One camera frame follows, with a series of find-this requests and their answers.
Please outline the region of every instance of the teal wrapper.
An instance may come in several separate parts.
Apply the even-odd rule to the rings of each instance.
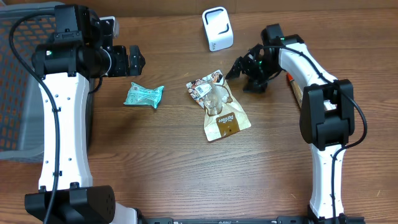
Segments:
[[[157,87],[154,90],[148,90],[137,83],[131,83],[131,88],[127,94],[125,105],[151,105],[155,109],[162,99],[164,86]]]

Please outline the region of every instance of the white device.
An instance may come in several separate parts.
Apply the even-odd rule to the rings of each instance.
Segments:
[[[214,52],[233,45],[234,35],[224,7],[208,9],[203,12],[201,17],[210,51]]]

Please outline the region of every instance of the white plastic panel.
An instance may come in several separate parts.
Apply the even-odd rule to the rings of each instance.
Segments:
[[[310,52],[308,52],[307,46],[305,44],[295,43],[286,45],[286,47],[303,52],[311,59],[311,61],[327,80],[332,82],[333,80],[337,79],[333,75],[330,75],[328,72],[326,72],[325,69],[318,64],[318,62],[311,56]],[[314,71],[307,59],[292,51],[286,49],[279,50],[279,65],[293,76],[294,80],[302,90],[304,87],[310,86],[312,84],[326,84],[325,81],[319,78],[318,74]]]
[[[137,211],[116,203],[116,210],[111,224],[137,224]]]
[[[320,151],[313,144],[310,144],[312,152],[312,196],[310,206],[314,214],[319,217],[333,218],[333,207],[331,204],[331,162],[332,155],[341,145],[328,146]],[[345,150],[341,151],[335,162],[335,203],[336,216],[344,213],[341,202],[341,169],[343,167],[343,156]]]
[[[68,77],[67,73],[46,75],[44,83],[54,97],[61,112],[60,122],[60,171],[58,190],[69,189],[70,183],[78,182],[80,187],[91,187],[86,151],[86,102],[89,91],[88,80],[80,75]],[[44,104],[44,161],[40,186],[47,190],[53,187],[55,167],[55,125],[52,106],[47,94],[40,87]]]

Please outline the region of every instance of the black base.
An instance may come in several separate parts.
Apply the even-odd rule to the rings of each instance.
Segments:
[[[311,222],[308,224],[366,224],[364,217],[347,217],[344,214],[339,214],[336,220],[332,218],[325,219],[324,217],[318,218],[313,212],[311,207],[308,205],[308,219]]]
[[[50,197],[51,191],[25,195],[26,211],[43,221]],[[58,190],[49,223],[110,223],[115,208],[114,193],[110,186]]]
[[[147,218],[147,224],[308,224],[306,217],[235,218],[235,219],[183,219]]]

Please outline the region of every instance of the brown snack bag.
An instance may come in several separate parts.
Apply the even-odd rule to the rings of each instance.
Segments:
[[[208,141],[230,136],[250,128],[251,123],[220,70],[187,83],[189,94],[205,109],[205,132]]]

